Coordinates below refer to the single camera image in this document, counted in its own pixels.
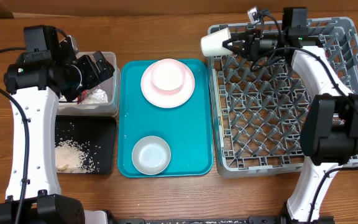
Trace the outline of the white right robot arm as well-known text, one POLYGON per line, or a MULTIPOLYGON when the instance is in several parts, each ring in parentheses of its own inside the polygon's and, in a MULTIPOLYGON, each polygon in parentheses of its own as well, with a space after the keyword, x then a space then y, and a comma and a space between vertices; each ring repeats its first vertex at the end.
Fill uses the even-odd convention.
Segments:
POLYGON ((309 34, 306 7, 283 9, 277 34, 263 29, 226 34, 219 46, 252 63, 263 57, 284 58, 300 76, 311 98, 309 112, 300 132, 305 156, 303 168, 291 197, 277 223, 334 223, 321 217, 320 206, 333 178, 352 156, 358 154, 358 94, 338 78, 330 66, 323 44, 309 34))

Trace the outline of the cream cup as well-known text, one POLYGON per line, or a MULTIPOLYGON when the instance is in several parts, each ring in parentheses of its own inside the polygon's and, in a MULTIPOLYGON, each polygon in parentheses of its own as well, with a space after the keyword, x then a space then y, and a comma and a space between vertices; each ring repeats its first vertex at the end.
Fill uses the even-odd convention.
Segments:
POLYGON ((205 57, 230 55, 232 51, 223 47, 223 42, 231 38, 228 28, 221 29, 201 38, 201 51, 205 57))

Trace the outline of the grey bowl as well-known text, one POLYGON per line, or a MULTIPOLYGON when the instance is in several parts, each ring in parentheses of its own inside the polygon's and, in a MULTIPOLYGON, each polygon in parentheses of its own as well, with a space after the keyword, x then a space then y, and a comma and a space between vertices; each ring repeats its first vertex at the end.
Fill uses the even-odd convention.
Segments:
POLYGON ((169 165, 171 150, 167 142, 158 136, 146 136, 132 149, 134 167, 145 175, 157 175, 169 165))

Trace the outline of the white napkin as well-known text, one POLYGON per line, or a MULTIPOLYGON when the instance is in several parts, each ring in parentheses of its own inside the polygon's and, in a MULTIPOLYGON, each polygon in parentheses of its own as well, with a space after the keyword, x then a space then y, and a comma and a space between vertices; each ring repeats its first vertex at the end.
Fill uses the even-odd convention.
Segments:
POLYGON ((81 104, 98 104, 98 103, 107 103, 108 96, 106 92, 102 89, 96 89, 90 93, 81 104))

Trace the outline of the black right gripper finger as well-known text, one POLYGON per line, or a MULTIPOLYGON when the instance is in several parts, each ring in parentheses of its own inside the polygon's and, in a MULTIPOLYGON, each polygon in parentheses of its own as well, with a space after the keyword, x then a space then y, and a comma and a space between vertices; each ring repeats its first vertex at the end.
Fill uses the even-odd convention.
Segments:
POLYGON ((237 41, 247 40, 250 36, 250 31, 245 31, 242 33, 230 34, 231 37, 227 40, 224 40, 224 44, 233 43, 237 41))
POLYGON ((242 58, 247 58, 247 51, 245 49, 234 47, 232 45, 226 45, 224 48, 230 50, 234 54, 240 55, 242 58))

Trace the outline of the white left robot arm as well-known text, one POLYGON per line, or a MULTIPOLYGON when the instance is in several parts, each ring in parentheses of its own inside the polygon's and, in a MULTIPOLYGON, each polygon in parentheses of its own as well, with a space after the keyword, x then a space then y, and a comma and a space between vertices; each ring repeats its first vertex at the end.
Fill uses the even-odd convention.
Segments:
POLYGON ((62 195, 55 168, 55 120, 60 97, 71 102, 110 79, 101 52, 78 57, 70 36, 54 26, 24 28, 25 45, 1 89, 14 118, 12 170, 0 223, 114 223, 109 210, 85 210, 62 195))

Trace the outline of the pink bowl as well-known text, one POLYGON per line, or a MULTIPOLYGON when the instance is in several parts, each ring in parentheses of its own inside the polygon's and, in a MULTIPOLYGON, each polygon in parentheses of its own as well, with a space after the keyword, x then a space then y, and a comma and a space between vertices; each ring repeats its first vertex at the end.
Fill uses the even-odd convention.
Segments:
POLYGON ((184 80, 185 68, 177 60, 170 58, 159 60, 151 69, 151 81, 159 90, 177 90, 184 80))

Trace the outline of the red snack wrapper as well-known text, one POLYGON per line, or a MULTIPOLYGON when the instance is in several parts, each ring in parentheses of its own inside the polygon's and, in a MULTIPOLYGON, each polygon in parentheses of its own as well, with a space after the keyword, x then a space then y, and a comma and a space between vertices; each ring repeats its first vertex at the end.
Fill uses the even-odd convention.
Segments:
POLYGON ((86 99, 87 95, 88 95, 88 90, 84 90, 80 95, 78 95, 76 99, 76 103, 80 104, 82 101, 86 99))

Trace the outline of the pile of rice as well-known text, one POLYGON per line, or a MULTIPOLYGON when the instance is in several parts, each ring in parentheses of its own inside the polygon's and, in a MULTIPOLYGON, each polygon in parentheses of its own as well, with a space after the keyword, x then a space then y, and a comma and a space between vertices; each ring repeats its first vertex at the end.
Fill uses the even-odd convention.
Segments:
POLYGON ((98 173, 99 162, 94 160, 98 149, 82 136, 82 131, 73 122, 60 123, 55 130, 55 165, 58 173, 98 173))

